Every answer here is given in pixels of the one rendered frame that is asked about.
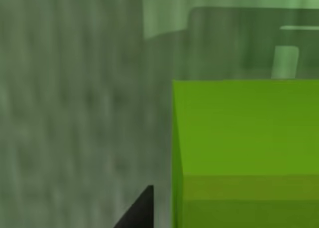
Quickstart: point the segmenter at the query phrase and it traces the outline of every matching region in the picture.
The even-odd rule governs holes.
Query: black triangular object
[[[154,228],[154,187],[147,186],[114,228]]]

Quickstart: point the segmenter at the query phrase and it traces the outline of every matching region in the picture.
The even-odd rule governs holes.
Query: green block side face
[[[319,227],[319,81],[175,82],[173,137],[175,227]]]

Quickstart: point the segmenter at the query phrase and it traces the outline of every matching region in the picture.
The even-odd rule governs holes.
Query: blurry gray background
[[[170,227],[172,79],[271,77],[231,18],[212,56],[185,31],[144,40],[142,0],[0,0],[0,227],[111,228],[148,184]]]

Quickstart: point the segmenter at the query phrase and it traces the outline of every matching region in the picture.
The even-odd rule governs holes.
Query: green cube
[[[319,80],[176,81],[174,228],[319,228]]]

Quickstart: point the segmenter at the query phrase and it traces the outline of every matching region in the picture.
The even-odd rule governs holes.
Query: green block top surface
[[[318,175],[319,81],[174,82],[184,175]]]

